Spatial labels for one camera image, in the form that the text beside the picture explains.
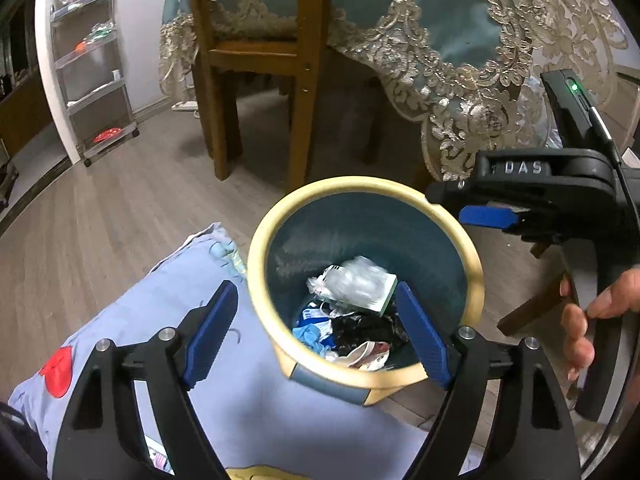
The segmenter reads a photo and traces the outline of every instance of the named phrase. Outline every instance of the wooden cabinet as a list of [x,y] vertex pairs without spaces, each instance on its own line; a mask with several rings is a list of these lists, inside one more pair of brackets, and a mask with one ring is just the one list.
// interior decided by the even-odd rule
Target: wooden cabinet
[[0,137],[9,155],[14,156],[52,120],[36,67],[0,101]]

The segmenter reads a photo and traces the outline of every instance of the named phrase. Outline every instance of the teal tablecloth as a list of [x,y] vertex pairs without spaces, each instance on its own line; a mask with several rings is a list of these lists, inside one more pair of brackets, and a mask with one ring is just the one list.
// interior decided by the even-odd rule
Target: teal tablecloth
[[[297,0],[214,0],[221,37],[294,38]],[[372,67],[425,162],[465,178],[476,151],[558,142],[537,75],[573,68],[604,106],[612,48],[626,48],[607,0],[332,0],[329,46]],[[194,53],[188,0],[166,0],[161,87],[181,97]]]

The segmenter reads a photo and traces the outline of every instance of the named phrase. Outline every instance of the yellow rim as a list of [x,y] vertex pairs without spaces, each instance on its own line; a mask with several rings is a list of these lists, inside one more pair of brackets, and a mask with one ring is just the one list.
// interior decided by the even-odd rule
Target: yellow rim
[[358,388],[398,388],[417,383],[427,377],[420,363],[375,373],[332,365],[292,336],[290,329],[280,319],[268,293],[266,255],[280,226],[289,216],[313,200],[353,191],[372,192],[401,200],[422,211],[446,232],[458,251],[466,273],[466,304],[461,324],[476,326],[484,304],[484,281],[480,258],[466,231],[443,207],[429,204],[424,195],[415,189],[367,176],[341,176],[321,180],[288,194],[273,206],[258,225],[249,248],[249,294],[258,318],[272,341],[277,342],[285,354],[317,375]]

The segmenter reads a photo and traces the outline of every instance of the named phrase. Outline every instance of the wooden chair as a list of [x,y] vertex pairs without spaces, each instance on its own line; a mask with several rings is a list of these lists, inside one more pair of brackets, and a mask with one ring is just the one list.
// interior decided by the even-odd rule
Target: wooden chair
[[311,146],[330,0],[298,0],[295,41],[217,41],[209,19],[210,0],[190,1],[200,48],[194,66],[194,82],[205,94],[198,97],[198,102],[205,137],[210,136],[207,147],[214,159],[216,176],[220,180],[226,179],[229,175],[227,161],[242,153],[233,71],[268,73],[293,76],[296,80],[290,132],[289,190],[302,186]]

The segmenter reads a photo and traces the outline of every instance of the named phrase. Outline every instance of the red object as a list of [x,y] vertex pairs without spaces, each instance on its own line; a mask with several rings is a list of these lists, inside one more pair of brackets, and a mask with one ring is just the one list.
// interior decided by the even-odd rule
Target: red object
[[44,376],[47,391],[53,397],[57,399],[64,397],[69,390],[73,375],[72,365],[71,346],[63,346],[56,350],[40,370],[40,375]]
[[103,140],[111,139],[111,137],[115,137],[122,131],[122,128],[109,128],[108,130],[104,130],[101,134],[98,134],[94,138],[94,144],[98,144],[98,142],[102,142]]

